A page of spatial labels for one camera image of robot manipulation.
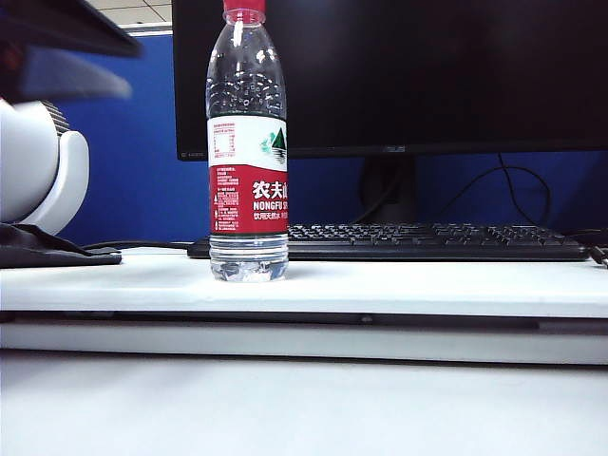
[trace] desk surface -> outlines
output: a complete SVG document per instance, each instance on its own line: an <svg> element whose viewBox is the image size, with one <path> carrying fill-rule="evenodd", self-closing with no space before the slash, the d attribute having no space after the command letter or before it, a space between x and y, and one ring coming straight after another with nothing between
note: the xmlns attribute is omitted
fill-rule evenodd
<svg viewBox="0 0 608 456"><path fill-rule="evenodd" d="M286 280L214 280L207 260L0 271L4 311L310 312L608 318L608 271L574 263L292 262Z"/></svg>
<svg viewBox="0 0 608 456"><path fill-rule="evenodd" d="M0 352L2 454L606 456L606 370Z"/></svg>

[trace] black monitor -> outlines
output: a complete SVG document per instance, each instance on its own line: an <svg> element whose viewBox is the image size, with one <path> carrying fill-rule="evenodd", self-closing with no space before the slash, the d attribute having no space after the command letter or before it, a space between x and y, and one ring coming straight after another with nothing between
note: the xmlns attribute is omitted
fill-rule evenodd
<svg viewBox="0 0 608 456"><path fill-rule="evenodd" d="M174 0L178 157L206 160L220 0ZM608 3L267 0L291 158L608 147Z"/></svg>

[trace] ceiling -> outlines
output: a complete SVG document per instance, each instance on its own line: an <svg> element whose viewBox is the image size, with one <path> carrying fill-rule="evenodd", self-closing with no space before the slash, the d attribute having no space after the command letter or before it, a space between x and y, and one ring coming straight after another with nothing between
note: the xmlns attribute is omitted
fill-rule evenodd
<svg viewBox="0 0 608 456"><path fill-rule="evenodd" d="M119 26L171 22L171 0L88 0L88 3Z"/></svg>

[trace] white desk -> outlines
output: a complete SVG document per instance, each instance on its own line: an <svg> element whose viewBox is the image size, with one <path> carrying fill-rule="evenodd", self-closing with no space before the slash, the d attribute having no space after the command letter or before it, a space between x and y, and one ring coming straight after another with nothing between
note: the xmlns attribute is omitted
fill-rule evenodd
<svg viewBox="0 0 608 456"><path fill-rule="evenodd" d="M573 263L293 261L287 280L225 283L182 251L112 266L0 271L4 311L320 312L608 318L608 271Z"/></svg>
<svg viewBox="0 0 608 456"><path fill-rule="evenodd" d="M121 266L3 271L0 281L3 311L539 323L528 331L19 317L0 325L3 348L31 350L0 353L3 455L608 455L605 369L387 361L606 364L608 272L591 262L294 262L288 280L235 285L213 280L206 261L136 249ZM224 356L239 354L332 360ZM384 361L335 359L344 357Z"/></svg>
<svg viewBox="0 0 608 456"><path fill-rule="evenodd" d="M9 352L7 456L606 456L608 375Z"/></svg>
<svg viewBox="0 0 608 456"><path fill-rule="evenodd" d="M132 313L18 318L2 325L11 349L608 364L608 271L592 261L293 262L287 280L232 284L184 252L134 249L121 265L2 271L0 281L3 311ZM133 319L151 312L528 317L538 328Z"/></svg>

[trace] black keyboard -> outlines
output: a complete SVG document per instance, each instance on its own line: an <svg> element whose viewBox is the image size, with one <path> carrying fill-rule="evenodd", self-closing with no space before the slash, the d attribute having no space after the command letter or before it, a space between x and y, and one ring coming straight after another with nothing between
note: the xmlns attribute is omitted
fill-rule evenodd
<svg viewBox="0 0 608 456"><path fill-rule="evenodd" d="M188 255L209 257L208 239ZM292 225L289 258L295 260L578 261L587 249L536 226L468 223Z"/></svg>

